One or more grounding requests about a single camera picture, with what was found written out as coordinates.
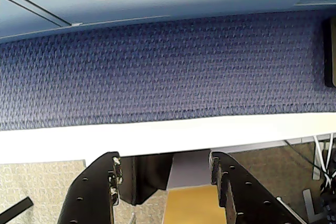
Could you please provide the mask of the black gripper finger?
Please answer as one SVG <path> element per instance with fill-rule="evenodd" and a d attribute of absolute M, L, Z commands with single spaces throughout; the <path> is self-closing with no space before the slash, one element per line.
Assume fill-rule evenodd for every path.
<path fill-rule="evenodd" d="M 101 155 L 71 183 L 58 223 L 114 223 L 122 182 L 119 153 Z"/>
<path fill-rule="evenodd" d="M 209 167 L 227 223 L 302 223 L 296 212 L 230 155 L 211 152 Z"/>

